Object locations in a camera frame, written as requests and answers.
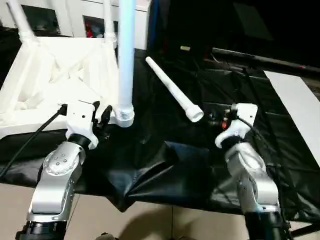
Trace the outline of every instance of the tiled floor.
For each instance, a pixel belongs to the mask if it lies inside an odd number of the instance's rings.
[[[0,184],[0,239],[13,240],[26,222],[33,189]],[[169,240],[172,208],[136,202],[125,213],[119,212],[103,197],[77,195],[65,240],[95,240],[109,232],[120,240]],[[292,223],[294,228],[304,226]],[[248,234],[242,216],[173,208],[173,237],[196,240],[246,240]],[[320,240],[320,233],[297,238]]]

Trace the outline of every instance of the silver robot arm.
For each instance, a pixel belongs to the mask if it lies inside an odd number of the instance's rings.
[[[222,122],[225,131],[217,136],[215,144],[225,151],[225,161],[236,181],[250,239],[285,240],[277,185],[268,176],[262,157],[245,142],[245,136],[251,130],[248,124],[253,126],[257,110],[256,105],[249,103],[227,109]]]
[[[99,104],[94,104],[82,101],[68,104],[67,140],[45,158],[27,213],[27,223],[17,232],[16,240],[64,239],[75,184],[82,174],[86,151],[96,148],[99,142],[93,133]],[[110,117],[111,109],[106,109],[104,117]]]

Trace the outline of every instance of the white pipe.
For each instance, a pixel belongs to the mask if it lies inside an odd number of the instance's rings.
[[[34,32],[32,31],[28,23],[26,14],[18,0],[9,0],[8,3],[13,14],[15,23],[18,26],[21,42],[35,41],[36,37],[34,35]]]
[[[117,47],[117,36],[115,34],[114,21],[112,20],[111,0],[104,0],[104,39],[113,42],[113,47]]]
[[[168,77],[168,75],[155,63],[155,61],[151,57],[148,56],[145,61],[149,64],[158,78],[170,91],[175,100],[177,100],[190,121],[193,123],[198,122],[204,116],[204,112],[201,110],[201,108],[190,101],[190,99],[177,87],[177,85]]]
[[[129,127],[135,117],[132,105],[135,56],[136,0],[120,0],[119,46],[118,46],[118,97],[115,109],[117,124]]]

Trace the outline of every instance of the black tablecloth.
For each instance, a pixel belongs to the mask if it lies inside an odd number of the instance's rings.
[[[16,33],[0,32],[0,83],[19,46]],[[319,166],[262,72],[207,69],[183,59],[168,61],[155,56],[155,60],[206,113],[220,112],[232,103],[257,104],[254,125],[276,153],[250,134],[248,140],[265,160],[287,218],[320,221]],[[143,201],[240,214],[235,181],[214,144],[217,130],[204,120],[191,123],[139,54],[134,61],[133,105],[133,126],[113,127],[110,134],[99,137],[98,147],[87,155],[76,192],[106,196],[120,211]],[[42,132],[3,182],[34,187],[44,157],[65,139],[64,133]],[[0,140],[0,168],[29,136]]]

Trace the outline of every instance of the white cabinet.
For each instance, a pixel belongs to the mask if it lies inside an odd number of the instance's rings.
[[[75,37],[85,37],[85,17],[104,18],[103,0],[68,0],[69,16]],[[119,0],[112,0],[112,20],[119,21]],[[134,47],[147,49],[151,0],[136,0]]]
[[[4,27],[15,28],[7,1],[0,0],[0,20]],[[104,18],[103,0],[19,0],[19,2],[25,12],[28,7],[54,11],[59,31],[65,36],[86,37],[85,18]],[[119,0],[111,0],[111,4],[112,19],[118,22]],[[136,49],[147,49],[150,6],[151,0],[136,0],[134,36]]]
[[[10,9],[7,4],[8,0],[0,0],[0,18],[2,25],[8,28],[14,28],[14,19],[10,14]],[[46,22],[45,18],[48,18],[47,22],[52,22],[52,16],[57,20],[57,28],[61,35],[73,36],[72,26],[69,20],[69,14],[67,10],[67,0],[19,0],[22,5],[26,16],[28,13],[38,15],[39,18],[43,18],[43,22]]]

